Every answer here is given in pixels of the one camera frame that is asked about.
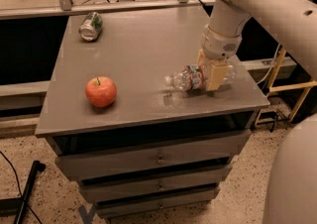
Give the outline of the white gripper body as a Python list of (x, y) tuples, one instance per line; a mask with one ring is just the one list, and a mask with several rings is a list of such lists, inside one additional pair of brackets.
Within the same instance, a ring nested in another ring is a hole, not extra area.
[(201, 39), (201, 48), (210, 59), (233, 56), (242, 41), (242, 36), (228, 37), (216, 33), (208, 25), (205, 26)]

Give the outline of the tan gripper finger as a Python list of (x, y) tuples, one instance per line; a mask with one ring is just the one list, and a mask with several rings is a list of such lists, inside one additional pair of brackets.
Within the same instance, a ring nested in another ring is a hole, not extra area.
[(207, 62), (208, 65), (208, 79), (206, 83), (206, 90), (213, 91), (217, 90), (225, 76), (229, 72), (229, 64), (225, 58), (221, 59), (209, 59)]
[(205, 52), (200, 49), (197, 56), (197, 64), (200, 67), (207, 68), (208, 67), (208, 57), (206, 56)]

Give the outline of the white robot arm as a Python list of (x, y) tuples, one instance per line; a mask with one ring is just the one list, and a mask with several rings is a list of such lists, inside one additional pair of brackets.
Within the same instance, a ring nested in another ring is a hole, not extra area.
[[(310, 74), (317, 76), (316, 5), (308, 0), (216, 0), (202, 36), (210, 59), (229, 57), (254, 18)], [(271, 168), (263, 224), (317, 224), (317, 115), (285, 137)]]

